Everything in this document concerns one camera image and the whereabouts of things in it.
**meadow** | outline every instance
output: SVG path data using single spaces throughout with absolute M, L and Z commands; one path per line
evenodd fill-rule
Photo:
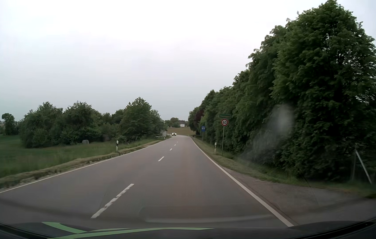
M 156 139 L 143 139 L 131 144 L 119 144 L 119 150 L 136 147 L 154 140 Z M 56 166 L 78 158 L 110 154 L 115 150 L 114 141 L 88 145 L 24 148 L 18 135 L 0 135 L 0 178 Z

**road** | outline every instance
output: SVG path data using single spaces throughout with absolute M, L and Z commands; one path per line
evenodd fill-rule
M 60 222 L 98 229 L 286 227 L 254 196 L 191 138 L 175 136 L 0 193 L 0 222 Z

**building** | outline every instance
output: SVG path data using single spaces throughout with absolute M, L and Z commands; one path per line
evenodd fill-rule
M 180 120 L 178 123 L 181 127 L 185 127 L 185 120 Z

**60 sign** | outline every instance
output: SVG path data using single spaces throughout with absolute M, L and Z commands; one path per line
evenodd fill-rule
M 220 121 L 220 123 L 222 124 L 222 126 L 227 126 L 228 125 L 228 120 L 227 119 L 222 119 Z

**overcast sky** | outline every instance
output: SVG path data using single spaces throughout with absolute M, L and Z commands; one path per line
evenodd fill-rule
M 187 120 L 275 25 L 323 2 L 0 0 L 0 117 L 45 101 L 113 113 L 140 96 Z M 376 39 L 376 1 L 339 3 Z

